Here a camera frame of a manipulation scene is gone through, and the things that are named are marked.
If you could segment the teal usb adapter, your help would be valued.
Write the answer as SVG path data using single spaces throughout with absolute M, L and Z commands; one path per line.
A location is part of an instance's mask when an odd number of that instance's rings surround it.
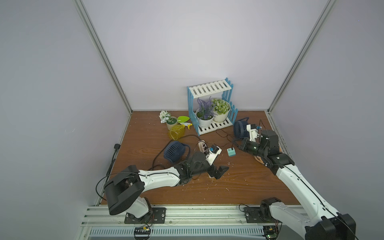
M 236 150 L 235 148 L 228 148 L 227 153 L 229 157 L 234 157 L 236 155 Z

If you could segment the beige red power strip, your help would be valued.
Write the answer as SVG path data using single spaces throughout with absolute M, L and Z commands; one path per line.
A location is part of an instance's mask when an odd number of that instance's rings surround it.
M 215 154 L 210 150 L 210 148 L 208 147 L 208 145 L 204 140 L 199 141 L 197 146 L 199 147 L 199 151 L 204 153 L 206 160 L 212 166 L 215 160 L 214 159 Z

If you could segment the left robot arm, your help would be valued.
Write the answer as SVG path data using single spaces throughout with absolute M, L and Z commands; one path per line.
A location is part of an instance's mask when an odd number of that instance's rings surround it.
M 152 211 L 149 200 L 141 197 L 142 193 L 185 185 L 194 176 L 204 173 L 218 180 L 228 170 L 228 166 L 217 168 L 214 161 L 206 159 L 202 152 L 194 153 L 187 160 L 163 170 L 144 171 L 138 170 L 135 165 L 128 166 L 104 186 L 109 214 L 115 216 L 126 212 L 140 219 Z

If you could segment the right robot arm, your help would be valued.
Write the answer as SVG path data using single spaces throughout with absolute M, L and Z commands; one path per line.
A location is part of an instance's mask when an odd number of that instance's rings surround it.
M 258 158 L 280 179 L 306 211 L 303 216 L 278 198 L 261 202 L 259 218 L 264 222 L 281 222 L 305 240 L 356 240 L 356 222 L 341 214 L 305 179 L 294 161 L 281 152 L 279 137 L 272 130 L 249 129 L 240 150 Z

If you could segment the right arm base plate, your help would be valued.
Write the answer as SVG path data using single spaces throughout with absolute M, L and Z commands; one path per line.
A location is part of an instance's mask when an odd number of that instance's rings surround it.
M 267 207 L 245 207 L 245 218 L 247 223 L 275 223 L 276 220 L 272 217 L 270 210 Z

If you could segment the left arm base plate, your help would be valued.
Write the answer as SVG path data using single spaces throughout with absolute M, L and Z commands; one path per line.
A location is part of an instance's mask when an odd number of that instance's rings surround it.
M 166 217 L 166 208 L 162 207 L 154 207 L 149 210 L 148 213 L 146 213 L 141 218 L 136 218 L 134 215 L 130 213 L 126 213 L 126 217 L 124 220 L 125 224 L 164 224 L 165 223 L 165 217 Z

